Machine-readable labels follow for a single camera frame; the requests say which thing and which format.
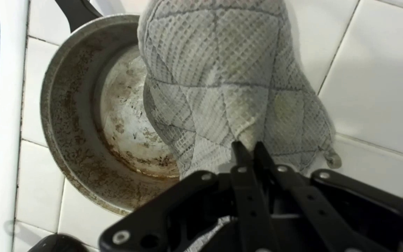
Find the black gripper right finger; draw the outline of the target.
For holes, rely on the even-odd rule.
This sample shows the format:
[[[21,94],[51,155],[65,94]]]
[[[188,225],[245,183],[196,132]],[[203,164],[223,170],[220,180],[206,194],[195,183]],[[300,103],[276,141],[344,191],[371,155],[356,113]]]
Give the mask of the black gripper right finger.
[[[289,164],[276,164],[262,143],[254,152],[268,180],[270,215],[283,252],[344,252],[351,229],[326,197]]]

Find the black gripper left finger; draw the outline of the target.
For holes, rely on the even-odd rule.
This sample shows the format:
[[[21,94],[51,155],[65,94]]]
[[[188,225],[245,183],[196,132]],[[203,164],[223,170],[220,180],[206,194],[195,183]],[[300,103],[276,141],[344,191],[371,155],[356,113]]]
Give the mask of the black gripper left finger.
[[[231,170],[231,184],[237,205],[241,251],[276,252],[269,208],[255,176],[252,155],[240,142],[233,143],[233,153],[237,166]]]

